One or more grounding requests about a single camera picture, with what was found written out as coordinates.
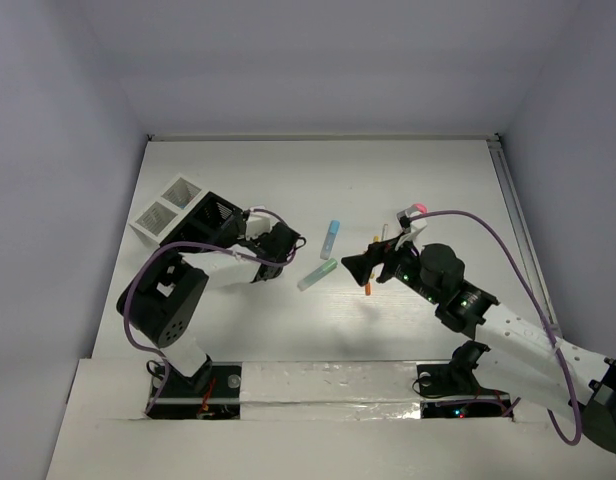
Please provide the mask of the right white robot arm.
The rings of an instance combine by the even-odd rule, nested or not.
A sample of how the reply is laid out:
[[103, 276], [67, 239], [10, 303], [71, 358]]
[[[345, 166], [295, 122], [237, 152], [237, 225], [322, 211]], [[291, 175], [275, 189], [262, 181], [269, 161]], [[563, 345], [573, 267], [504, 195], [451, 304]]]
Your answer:
[[384, 241], [342, 264], [359, 285], [380, 267], [378, 282], [402, 282], [434, 305], [445, 327], [467, 337], [443, 377], [456, 390], [479, 386], [519, 396], [580, 425], [583, 436], [616, 454], [616, 356], [550, 340], [543, 328], [465, 280], [464, 262], [447, 245], [416, 252], [411, 243]]

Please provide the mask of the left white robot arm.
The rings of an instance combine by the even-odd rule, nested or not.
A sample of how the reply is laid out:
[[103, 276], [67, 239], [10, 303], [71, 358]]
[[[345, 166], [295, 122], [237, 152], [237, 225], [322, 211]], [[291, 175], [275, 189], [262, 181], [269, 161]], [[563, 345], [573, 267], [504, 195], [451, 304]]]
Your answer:
[[161, 357], [163, 380], [197, 395], [211, 381], [212, 360], [188, 328], [208, 290], [273, 280], [306, 242], [265, 209], [222, 206], [187, 216], [140, 268], [116, 309], [126, 333]]

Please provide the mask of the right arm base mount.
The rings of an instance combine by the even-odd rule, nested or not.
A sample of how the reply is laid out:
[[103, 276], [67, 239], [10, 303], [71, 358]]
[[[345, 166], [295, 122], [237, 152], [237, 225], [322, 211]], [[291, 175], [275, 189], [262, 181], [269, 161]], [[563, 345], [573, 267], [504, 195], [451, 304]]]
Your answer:
[[449, 363], [417, 365], [411, 385], [423, 419], [513, 418], [509, 394], [480, 386], [474, 376]]

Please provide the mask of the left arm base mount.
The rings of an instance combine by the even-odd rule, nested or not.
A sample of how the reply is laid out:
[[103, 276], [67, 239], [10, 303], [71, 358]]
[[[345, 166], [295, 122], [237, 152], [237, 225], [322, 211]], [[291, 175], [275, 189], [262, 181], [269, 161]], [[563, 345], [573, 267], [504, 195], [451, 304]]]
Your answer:
[[196, 393], [174, 369], [147, 416], [158, 420], [234, 420], [240, 418], [241, 363], [214, 364], [209, 384]]

